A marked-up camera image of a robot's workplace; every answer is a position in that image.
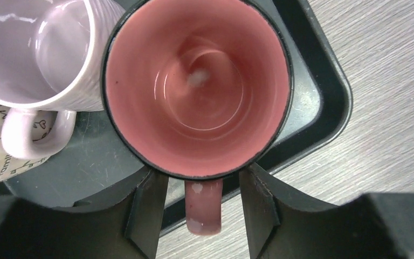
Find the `pink mug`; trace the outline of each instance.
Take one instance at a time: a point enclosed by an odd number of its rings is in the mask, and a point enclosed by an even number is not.
[[[276,26],[244,0],[143,0],[112,32],[105,109],[146,165],[185,180],[188,229],[221,230],[222,177],[270,147],[292,83]]]

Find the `mug handle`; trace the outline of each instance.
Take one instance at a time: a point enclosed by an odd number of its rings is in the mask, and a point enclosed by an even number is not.
[[[11,108],[2,126],[1,141],[4,150],[17,159],[41,159],[61,151],[74,132],[74,111],[59,111],[48,135],[32,141],[32,128],[38,111]]]

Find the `baking tray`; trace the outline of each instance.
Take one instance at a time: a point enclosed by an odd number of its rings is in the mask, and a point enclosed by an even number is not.
[[[128,9],[137,0],[117,0]],[[274,19],[288,46],[294,94],[287,123],[259,160],[271,174],[332,141],[352,108],[349,84],[305,0],[256,2]],[[47,162],[5,186],[14,195],[48,207],[73,205],[138,171],[143,164],[116,136],[105,112],[78,113],[71,141]],[[224,179],[224,201],[238,194],[238,175]],[[161,235],[184,222],[183,182],[170,179]]]

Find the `gray wooden surface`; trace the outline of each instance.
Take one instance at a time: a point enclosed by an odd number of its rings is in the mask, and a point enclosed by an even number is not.
[[[341,204],[367,191],[414,192],[414,1],[309,0],[353,88],[354,111],[334,142],[276,176]],[[223,231],[162,237],[157,258],[249,258],[240,196]]]

